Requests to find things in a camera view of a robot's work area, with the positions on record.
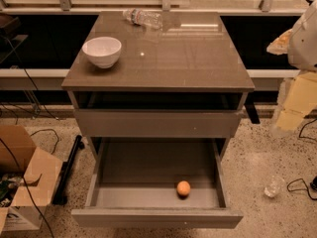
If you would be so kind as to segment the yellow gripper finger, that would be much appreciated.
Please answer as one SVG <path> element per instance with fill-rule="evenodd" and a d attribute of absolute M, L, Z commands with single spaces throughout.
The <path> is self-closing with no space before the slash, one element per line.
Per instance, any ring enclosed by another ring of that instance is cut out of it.
<path fill-rule="evenodd" d="M 272 116 L 272 135 L 285 137 L 293 133 L 316 107 L 316 72 L 301 71 L 296 77 L 285 79 L 280 85 Z"/>
<path fill-rule="evenodd" d="M 291 34 L 291 29 L 282 33 L 279 37 L 277 37 L 273 42 L 271 42 L 267 46 L 266 51 L 270 54 L 277 56 L 286 55 Z"/>

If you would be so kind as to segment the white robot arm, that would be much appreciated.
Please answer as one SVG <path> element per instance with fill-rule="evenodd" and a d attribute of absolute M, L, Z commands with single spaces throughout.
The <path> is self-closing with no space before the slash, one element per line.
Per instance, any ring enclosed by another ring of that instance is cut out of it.
<path fill-rule="evenodd" d="M 313 1 L 293 27 L 268 45 L 273 55 L 287 55 L 297 76 L 279 88 L 271 131 L 275 136 L 293 133 L 317 107 L 317 1 Z"/>

